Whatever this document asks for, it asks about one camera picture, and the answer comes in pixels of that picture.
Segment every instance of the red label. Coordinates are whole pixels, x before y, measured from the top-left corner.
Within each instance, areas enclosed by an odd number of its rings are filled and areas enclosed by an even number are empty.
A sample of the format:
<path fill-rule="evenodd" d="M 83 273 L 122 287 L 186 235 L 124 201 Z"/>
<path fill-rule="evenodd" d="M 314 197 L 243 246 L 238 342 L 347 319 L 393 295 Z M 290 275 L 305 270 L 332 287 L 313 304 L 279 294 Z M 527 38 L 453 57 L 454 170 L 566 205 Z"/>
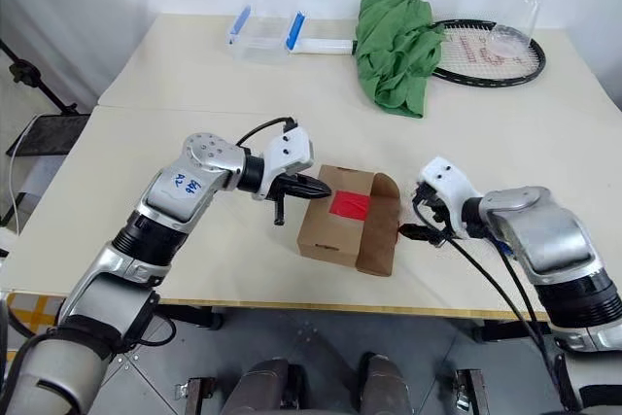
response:
<path fill-rule="evenodd" d="M 338 190 L 330 205 L 330 213 L 342 218 L 364 221 L 369 209 L 369 196 Z"/>

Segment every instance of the white table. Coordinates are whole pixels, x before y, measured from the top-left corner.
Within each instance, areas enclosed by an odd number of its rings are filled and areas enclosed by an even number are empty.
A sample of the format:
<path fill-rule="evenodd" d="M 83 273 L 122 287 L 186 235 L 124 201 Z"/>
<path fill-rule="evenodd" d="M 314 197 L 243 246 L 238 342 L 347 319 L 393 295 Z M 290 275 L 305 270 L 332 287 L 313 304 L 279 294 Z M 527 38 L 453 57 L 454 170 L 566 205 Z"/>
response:
<path fill-rule="evenodd" d="M 622 146 L 622 114 L 563 31 L 537 32 L 548 63 L 536 81 L 477 89 L 430 79 L 426 116 L 414 120 L 366 99 L 352 57 L 296 56 L 281 68 L 233 61 L 223 44 L 227 24 L 188 16 L 155 22 L 102 96 L 6 260 L 0 286 L 67 294 L 188 134 L 207 130 L 234 141 L 284 114 L 313 139 L 311 175 L 321 163 L 389 174 L 401 190 L 404 222 L 413 219 L 417 173 L 437 155 L 481 191 L 549 187 L 587 225 L 610 277 L 622 284 L 622 163 L 614 154 Z M 260 151 L 271 135 L 249 143 Z M 511 317 L 449 246 L 401 238 L 390 278 L 300 257 L 295 239 L 305 209 L 306 201 L 288 199 L 286 225 L 277 227 L 270 204 L 219 193 L 159 293 L 175 303 Z M 475 240 L 466 247 L 520 303 L 493 249 Z M 528 293 L 537 301 L 532 288 Z"/>

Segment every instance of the green cloth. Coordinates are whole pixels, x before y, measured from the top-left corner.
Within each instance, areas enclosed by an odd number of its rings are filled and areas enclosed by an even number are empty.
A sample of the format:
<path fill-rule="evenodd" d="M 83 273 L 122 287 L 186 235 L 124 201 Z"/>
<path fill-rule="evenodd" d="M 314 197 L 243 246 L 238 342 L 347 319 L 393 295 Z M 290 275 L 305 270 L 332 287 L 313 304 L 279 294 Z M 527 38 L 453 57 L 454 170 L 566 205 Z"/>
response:
<path fill-rule="evenodd" d="M 421 118 L 426 81 L 440 60 L 442 27 L 430 28 L 422 0 L 362 0 L 357 26 L 359 81 L 385 111 Z"/>

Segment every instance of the racket strings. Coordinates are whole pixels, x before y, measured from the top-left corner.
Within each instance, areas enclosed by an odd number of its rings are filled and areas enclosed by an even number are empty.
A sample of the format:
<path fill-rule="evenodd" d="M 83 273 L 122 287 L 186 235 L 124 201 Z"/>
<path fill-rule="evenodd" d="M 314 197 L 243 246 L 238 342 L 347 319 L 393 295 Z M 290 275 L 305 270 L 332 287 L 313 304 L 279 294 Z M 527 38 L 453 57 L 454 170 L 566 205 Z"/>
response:
<path fill-rule="evenodd" d="M 446 25 L 438 68 L 489 80 L 524 77 L 537 70 L 538 56 L 531 47 L 517 57 L 499 57 L 486 47 L 489 33 L 483 25 Z"/>

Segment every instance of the brown paper box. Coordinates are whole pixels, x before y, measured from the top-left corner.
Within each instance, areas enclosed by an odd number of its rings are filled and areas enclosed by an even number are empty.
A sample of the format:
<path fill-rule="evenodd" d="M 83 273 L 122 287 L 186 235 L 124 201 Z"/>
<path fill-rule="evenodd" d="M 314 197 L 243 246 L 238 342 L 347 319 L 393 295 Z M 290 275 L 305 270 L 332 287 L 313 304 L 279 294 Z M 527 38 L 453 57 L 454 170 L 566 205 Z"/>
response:
<path fill-rule="evenodd" d="M 385 174 L 323 165 L 320 180 L 331 189 L 327 198 L 309 202 L 298 249 L 304 257 L 356 267 L 360 272 L 390 276 L 397 242 L 399 189 Z M 332 214 L 338 190 L 369 196 L 364 221 Z"/>

